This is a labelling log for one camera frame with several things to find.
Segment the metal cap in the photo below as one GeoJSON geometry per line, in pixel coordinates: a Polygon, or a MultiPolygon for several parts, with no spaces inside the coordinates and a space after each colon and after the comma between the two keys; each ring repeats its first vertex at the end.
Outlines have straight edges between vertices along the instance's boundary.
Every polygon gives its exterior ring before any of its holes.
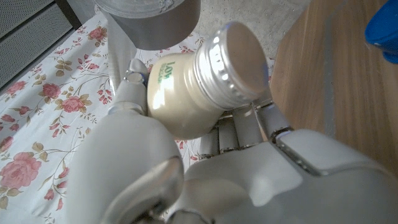
{"type": "Polygon", "coordinates": [[[202,91],[219,107],[230,110],[258,99],[266,89],[266,57],[245,25],[230,22],[207,39],[195,58],[202,91]]]}
{"type": "Polygon", "coordinates": [[[95,0],[138,49],[160,50],[183,41],[195,28],[200,0],[95,0]]]}

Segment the silver bottle cap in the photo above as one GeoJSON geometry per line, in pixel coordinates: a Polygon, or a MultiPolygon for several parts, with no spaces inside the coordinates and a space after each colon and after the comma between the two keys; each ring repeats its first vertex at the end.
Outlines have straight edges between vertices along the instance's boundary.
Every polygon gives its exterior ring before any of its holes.
{"type": "Polygon", "coordinates": [[[230,22],[207,39],[195,56],[195,75],[204,94],[230,110],[258,99],[268,68],[262,47],[245,25],[230,22]]]}

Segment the gray cylinder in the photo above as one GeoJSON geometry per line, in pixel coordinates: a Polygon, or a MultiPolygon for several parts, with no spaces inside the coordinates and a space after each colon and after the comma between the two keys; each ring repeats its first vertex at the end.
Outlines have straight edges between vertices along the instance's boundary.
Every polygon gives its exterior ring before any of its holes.
{"type": "Polygon", "coordinates": [[[200,16],[200,0],[95,0],[142,50],[160,50],[183,41],[200,16]]]}

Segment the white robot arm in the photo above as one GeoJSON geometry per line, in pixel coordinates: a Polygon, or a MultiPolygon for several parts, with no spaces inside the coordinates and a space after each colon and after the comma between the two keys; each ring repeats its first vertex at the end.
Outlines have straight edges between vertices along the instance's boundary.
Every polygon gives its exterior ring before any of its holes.
{"type": "Polygon", "coordinates": [[[294,131],[269,91],[221,117],[202,138],[202,156],[213,157],[184,174],[172,135],[145,116],[145,77],[145,66],[133,60],[115,104],[76,152],[70,223],[165,223],[159,217],[171,205],[176,212],[167,223],[398,220],[397,179],[334,139],[294,131]]]}

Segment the bottle label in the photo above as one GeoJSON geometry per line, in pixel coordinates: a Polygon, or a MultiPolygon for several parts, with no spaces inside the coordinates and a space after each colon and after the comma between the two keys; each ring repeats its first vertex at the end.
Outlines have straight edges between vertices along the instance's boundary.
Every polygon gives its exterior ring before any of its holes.
{"type": "Polygon", "coordinates": [[[159,70],[159,76],[157,78],[157,83],[161,83],[162,80],[168,79],[170,78],[170,76],[172,75],[173,72],[173,64],[175,62],[169,62],[169,63],[163,63],[160,66],[160,70],[159,70]]]}

